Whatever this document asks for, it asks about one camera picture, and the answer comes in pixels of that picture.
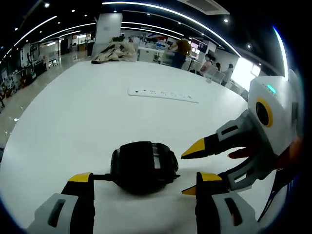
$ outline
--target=outlet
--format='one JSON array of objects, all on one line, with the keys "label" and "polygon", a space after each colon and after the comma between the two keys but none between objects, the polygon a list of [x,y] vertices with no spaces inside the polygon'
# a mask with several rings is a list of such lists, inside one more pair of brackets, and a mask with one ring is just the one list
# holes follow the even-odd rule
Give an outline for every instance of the outlet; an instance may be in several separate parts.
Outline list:
[{"label": "outlet", "polygon": [[167,99],[199,103],[196,99],[194,99],[193,96],[189,94],[178,94],[174,92],[166,92],[166,91],[155,90],[155,89],[128,88],[128,95],[151,97],[151,98],[167,98]]}]

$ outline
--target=black ceiling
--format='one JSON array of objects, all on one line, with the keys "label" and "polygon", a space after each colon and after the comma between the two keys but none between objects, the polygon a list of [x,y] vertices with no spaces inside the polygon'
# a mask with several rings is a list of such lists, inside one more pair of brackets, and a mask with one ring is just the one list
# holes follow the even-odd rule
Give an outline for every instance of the black ceiling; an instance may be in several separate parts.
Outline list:
[{"label": "black ceiling", "polygon": [[[13,16],[8,19],[7,14],[0,14],[0,20],[2,22],[0,25],[0,31],[3,35],[0,38],[0,47],[4,47],[3,49],[0,49],[0,59],[3,58],[7,51],[12,48],[12,46],[23,35],[38,24],[53,16],[57,16],[57,18],[49,21],[40,28],[36,29],[34,32],[30,33],[16,47],[21,48],[26,43],[26,40],[29,40],[29,42],[39,41],[57,31],[81,24],[95,22],[94,17],[98,18],[100,13],[111,13],[114,10],[123,13],[123,21],[156,25],[187,34],[191,37],[201,37],[199,33],[190,30],[182,24],[177,24],[175,21],[155,15],[147,16],[142,13],[125,12],[124,10],[150,12],[152,14],[180,21],[199,31],[202,31],[220,43],[226,51],[233,53],[233,51],[216,36],[210,34],[200,26],[177,15],[145,6],[129,4],[102,5],[101,3],[104,1],[105,0],[88,0],[84,2],[84,4],[80,4],[77,1],[49,0],[49,8],[44,8],[44,2],[40,0],[28,0],[18,3],[13,1],[7,2],[7,5],[3,7],[3,9],[6,8],[7,12],[12,12]],[[281,59],[280,47],[272,27],[273,24],[268,18],[268,14],[266,14],[264,8],[261,7],[265,1],[262,1],[260,3],[261,5],[258,5],[258,1],[254,3],[248,1],[248,3],[246,3],[246,1],[217,0],[217,2],[229,11],[230,15],[207,16],[176,0],[151,0],[148,3],[167,7],[196,19],[221,35],[227,42],[237,48],[243,57],[246,57],[255,63],[265,61],[282,73],[283,62]],[[229,23],[227,24],[223,21],[225,17],[229,19]],[[90,31],[95,32],[95,28],[96,26],[92,25],[81,27],[76,30],[81,30],[82,33]],[[162,31],[160,29],[157,29],[156,31],[166,33],[166,31]],[[247,43],[252,45],[250,50],[246,47]],[[17,53],[17,50],[13,49],[11,53]],[[267,74],[275,75],[275,72],[267,66],[263,66],[263,70]]]}]

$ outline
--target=led strip light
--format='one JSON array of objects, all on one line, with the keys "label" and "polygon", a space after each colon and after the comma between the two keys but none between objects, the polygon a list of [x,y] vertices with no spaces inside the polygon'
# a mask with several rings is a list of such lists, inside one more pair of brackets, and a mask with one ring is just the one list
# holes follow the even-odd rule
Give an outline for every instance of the led strip light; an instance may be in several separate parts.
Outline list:
[{"label": "led strip light", "polygon": [[57,33],[51,34],[51,35],[49,35],[49,36],[47,36],[47,37],[45,37],[45,38],[42,38],[41,41],[43,41],[43,40],[45,40],[45,39],[47,39],[47,38],[49,38],[49,37],[51,37],[51,36],[54,36],[54,35],[56,35],[56,34],[58,34],[58,33],[61,33],[61,32],[64,32],[64,31],[67,31],[67,30],[70,30],[70,29],[73,29],[73,28],[78,28],[78,27],[87,26],[87,25],[92,25],[92,24],[96,24],[96,23],[82,24],[82,25],[79,25],[79,26],[67,28],[67,29],[61,30],[61,31],[59,31],[59,32],[57,32]]},{"label": "led strip light", "polygon": [[148,6],[148,7],[153,7],[153,8],[157,8],[163,11],[167,11],[170,13],[173,13],[175,15],[181,16],[187,20],[190,20],[194,23],[196,23],[197,25],[201,26],[202,28],[208,30],[210,33],[212,33],[213,35],[215,35],[217,38],[219,38],[221,41],[223,41],[227,46],[229,46],[239,57],[242,57],[225,39],[223,39],[219,34],[215,33],[213,30],[211,30],[210,28],[208,28],[207,26],[205,26],[204,24],[198,22],[197,20],[188,17],[184,14],[181,14],[177,11],[173,11],[171,9],[165,8],[165,7],[161,7],[161,6],[157,6],[157,5],[152,5],[152,4],[147,4],[147,3],[140,3],[140,2],[131,2],[131,1],[110,1],[110,2],[102,2],[102,5],[109,5],[109,4],[131,4],[131,5],[140,5],[140,6]]},{"label": "led strip light", "polygon": [[[143,11],[130,11],[130,10],[123,10],[123,12],[135,12],[135,13],[142,13],[142,14],[146,14],[146,12],[143,12]],[[165,19],[168,19],[168,20],[172,20],[176,23],[179,23],[179,21],[175,20],[175,19],[172,19],[172,18],[169,18],[169,17],[165,17],[165,16],[161,16],[161,15],[157,15],[157,14],[154,14],[154,13],[150,13],[152,16],[158,16],[158,17],[162,17],[162,18],[165,18]],[[187,24],[184,24],[184,23],[181,23],[181,25],[184,25],[190,29],[192,29],[193,31],[195,32],[198,32],[199,34],[201,34],[201,32]],[[220,45],[220,43],[216,42],[214,39],[212,39],[211,37],[209,37],[208,35],[205,35],[205,37],[207,37],[211,42],[213,42],[215,45],[219,45],[219,49],[224,49],[223,46]]]},{"label": "led strip light", "polygon": [[287,64],[287,57],[286,57],[286,51],[285,51],[285,47],[283,44],[283,40],[282,40],[281,36],[279,35],[278,31],[274,27],[273,27],[273,29],[274,29],[275,34],[277,36],[279,46],[281,47],[282,57],[283,57],[283,62],[284,62],[285,78],[286,78],[286,80],[288,80],[288,64]]},{"label": "led strip light", "polygon": [[72,34],[72,33],[78,33],[78,32],[81,32],[81,30],[79,30],[79,31],[74,31],[74,32],[71,32],[71,33],[66,33],[66,34],[64,34],[64,35],[62,35],[62,36],[59,36],[59,38],[61,38],[61,37],[63,37],[63,36],[66,36],[66,35],[69,35],[69,34]]},{"label": "led strip light", "polygon": [[183,34],[178,33],[178,32],[175,32],[175,31],[172,31],[172,30],[170,30],[170,29],[162,28],[162,27],[158,27],[158,26],[154,26],[154,25],[150,25],[150,24],[135,23],[135,22],[121,22],[121,23],[138,24],[138,25],[144,25],[144,26],[149,26],[149,27],[153,27],[153,28],[159,28],[159,29],[162,29],[162,30],[166,30],[166,31],[169,31],[169,32],[172,32],[172,33],[176,33],[176,34],[179,34],[179,35],[181,35],[181,36],[184,36]]},{"label": "led strip light", "polygon": [[174,39],[180,40],[180,38],[177,38],[177,37],[174,37],[174,36],[171,36],[171,35],[165,34],[165,33],[156,32],[156,31],[153,31],[153,30],[142,29],[142,28],[130,28],[130,27],[121,27],[121,28],[122,28],[122,29],[134,29],[134,30],[141,30],[141,31],[147,31],[147,32],[157,33],[157,34],[165,35],[165,36],[168,36],[168,37],[171,37],[171,38],[174,38]]},{"label": "led strip light", "polygon": [[[40,26],[44,25],[45,23],[49,22],[50,20],[55,19],[56,17],[57,17],[57,16],[53,16],[52,18],[47,19],[46,21],[42,22],[41,24],[38,24],[36,27],[34,27],[32,30],[30,30],[28,33],[26,33],[24,36],[22,36],[21,39],[19,39],[19,41],[16,42],[16,43],[13,45],[13,47],[16,46],[21,40],[23,40],[23,39],[24,39],[26,36],[28,36],[31,32],[33,32],[34,30],[36,30],[36,29],[39,28]],[[5,56],[4,56],[3,58],[5,58],[11,50],[12,50],[12,48],[5,54]]]}]

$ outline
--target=desk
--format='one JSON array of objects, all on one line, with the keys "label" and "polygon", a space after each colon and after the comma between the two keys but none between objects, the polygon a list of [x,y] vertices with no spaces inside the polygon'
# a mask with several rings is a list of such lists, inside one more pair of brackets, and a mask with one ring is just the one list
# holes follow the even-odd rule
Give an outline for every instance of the desk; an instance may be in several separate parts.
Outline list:
[{"label": "desk", "polygon": [[143,62],[156,62],[158,63],[159,58],[162,57],[164,50],[152,49],[147,47],[138,47],[138,61]]},{"label": "desk", "polygon": [[[199,103],[127,95],[128,87],[138,86],[188,93]],[[148,233],[150,227],[154,233],[164,229],[195,233],[196,200],[181,191],[195,184],[196,172],[220,173],[244,159],[228,158],[231,151],[193,160],[180,156],[246,108],[246,101],[231,90],[173,67],[79,62],[41,91],[16,123],[2,159],[1,198],[18,224],[28,227],[35,209],[53,193],[60,193],[73,175],[108,173],[113,151],[123,144],[160,142],[175,153],[181,177],[145,197],[101,182],[95,204],[103,209],[96,215],[95,233],[101,228],[102,233],[127,228]],[[254,207],[256,218],[269,198],[274,176],[275,171],[239,193]]]}]

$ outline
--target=floor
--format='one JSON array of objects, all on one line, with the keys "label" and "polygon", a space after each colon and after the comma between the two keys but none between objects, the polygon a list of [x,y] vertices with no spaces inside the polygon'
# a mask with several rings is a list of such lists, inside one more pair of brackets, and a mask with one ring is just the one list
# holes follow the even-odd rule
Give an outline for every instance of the floor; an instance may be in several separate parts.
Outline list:
[{"label": "floor", "polygon": [[0,148],[4,148],[19,117],[32,100],[56,77],[77,62],[90,60],[87,51],[70,52],[59,57],[59,65],[51,66],[45,73],[24,89],[4,99],[5,108],[0,113]]}]

